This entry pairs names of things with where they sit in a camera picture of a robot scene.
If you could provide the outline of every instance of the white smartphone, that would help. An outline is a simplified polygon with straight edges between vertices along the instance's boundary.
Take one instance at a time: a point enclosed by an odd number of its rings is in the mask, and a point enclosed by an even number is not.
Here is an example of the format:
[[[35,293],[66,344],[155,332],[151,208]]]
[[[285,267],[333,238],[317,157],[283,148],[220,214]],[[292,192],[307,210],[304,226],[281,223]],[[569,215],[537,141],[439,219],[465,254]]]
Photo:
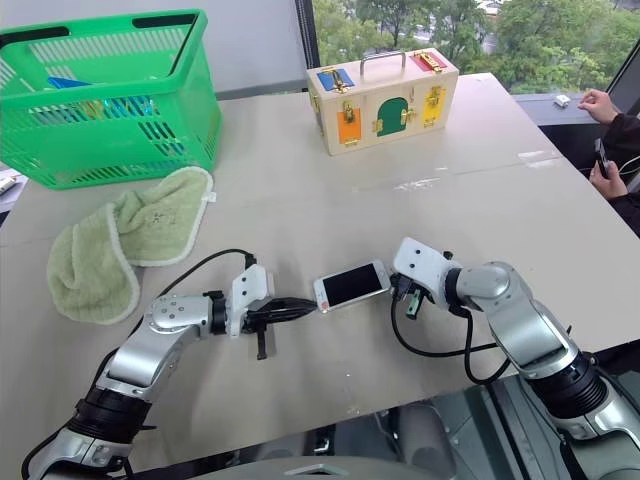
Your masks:
[[[313,282],[316,302],[322,313],[386,292],[389,288],[389,275],[380,260],[373,260]]]

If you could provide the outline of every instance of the green towel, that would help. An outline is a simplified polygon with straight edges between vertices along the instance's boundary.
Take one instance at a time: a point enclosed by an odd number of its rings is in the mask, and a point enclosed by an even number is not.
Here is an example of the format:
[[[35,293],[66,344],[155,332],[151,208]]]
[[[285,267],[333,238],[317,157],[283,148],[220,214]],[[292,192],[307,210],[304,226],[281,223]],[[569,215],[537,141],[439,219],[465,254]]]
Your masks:
[[[212,188],[207,171],[186,167],[149,190],[124,193],[65,228],[47,265],[58,312],[105,325],[127,318],[140,299],[131,265],[162,266],[184,259],[193,248]]]

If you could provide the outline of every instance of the white table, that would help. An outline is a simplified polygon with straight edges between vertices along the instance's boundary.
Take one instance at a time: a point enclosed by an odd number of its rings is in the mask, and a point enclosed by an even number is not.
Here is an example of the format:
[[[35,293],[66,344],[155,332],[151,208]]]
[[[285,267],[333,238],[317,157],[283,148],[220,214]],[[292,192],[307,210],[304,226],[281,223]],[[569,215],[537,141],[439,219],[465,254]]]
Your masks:
[[[390,264],[401,239],[413,236],[464,264],[512,263],[586,350],[640,337],[638,239],[491,75],[460,78],[446,129],[338,157],[325,153],[306,94],[222,107],[218,202],[187,260],[141,271],[131,319],[101,327],[60,316],[45,266],[63,226],[153,181],[64,192],[30,182],[0,230],[3,478],[70,417],[99,360],[151,299],[223,248],[255,252],[278,295],[310,298],[314,278],[371,258]],[[177,291],[226,289],[241,266],[241,258],[221,259]],[[606,282],[615,284],[609,298]],[[378,296],[277,325],[262,362],[253,336],[193,346],[151,411],[148,423],[161,428],[139,435],[134,466],[218,453],[468,386],[462,359],[403,350],[389,303]],[[475,325],[475,342],[489,340],[486,324]],[[415,345],[439,350],[460,347],[464,328],[429,307],[421,321],[401,321]],[[485,376],[502,359],[476,354],[474,370]]]

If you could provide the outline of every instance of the green plastic basket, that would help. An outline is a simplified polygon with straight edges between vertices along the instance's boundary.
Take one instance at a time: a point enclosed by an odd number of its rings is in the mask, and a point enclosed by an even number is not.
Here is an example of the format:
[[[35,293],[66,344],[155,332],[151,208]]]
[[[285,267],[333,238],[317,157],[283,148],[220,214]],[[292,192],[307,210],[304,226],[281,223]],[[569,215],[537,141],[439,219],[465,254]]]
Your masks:
[[[206,24],[180,10],[1,31],[0,161],[54,189],[211,170],[222,115]]]

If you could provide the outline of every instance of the green door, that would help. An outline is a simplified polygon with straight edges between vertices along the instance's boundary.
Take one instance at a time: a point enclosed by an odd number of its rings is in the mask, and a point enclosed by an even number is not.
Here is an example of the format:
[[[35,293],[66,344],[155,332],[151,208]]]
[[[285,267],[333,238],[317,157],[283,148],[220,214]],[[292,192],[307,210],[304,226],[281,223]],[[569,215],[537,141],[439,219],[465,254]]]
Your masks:
[[[406,121],[402,121],[402,111],[407,111],[409,104],[402,97],[390,98],[378,110],[378,124],[382,120],[382,128],[378,128],[378,136],[401,132],[407,128]]]

